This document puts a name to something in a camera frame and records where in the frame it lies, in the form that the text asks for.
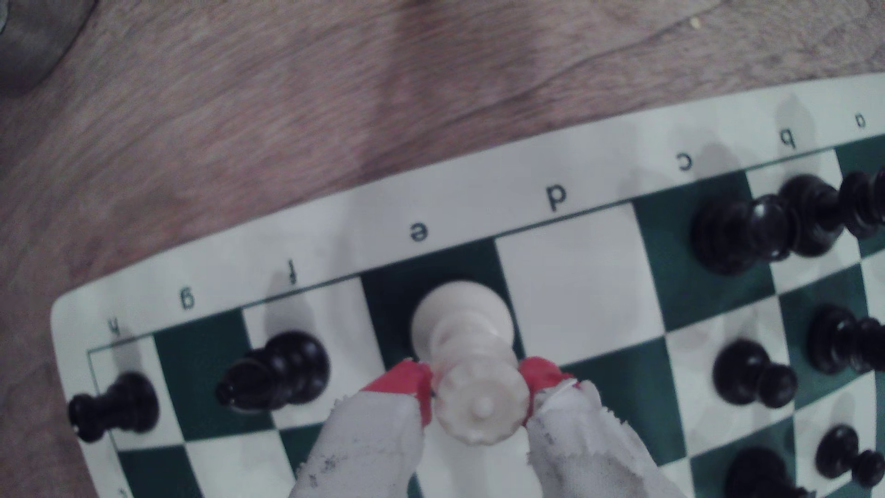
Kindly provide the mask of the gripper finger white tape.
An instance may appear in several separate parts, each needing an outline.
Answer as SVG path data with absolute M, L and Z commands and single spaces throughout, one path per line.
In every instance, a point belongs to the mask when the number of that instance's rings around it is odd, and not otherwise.
M 519 365 L 530 393 L 527 460 L 544 497 L 682 497 L 596 386 L 542 357 Z
M 406 359 L 336 401 L 289 497 L 405 497 L 432 420 L 431 368 Z

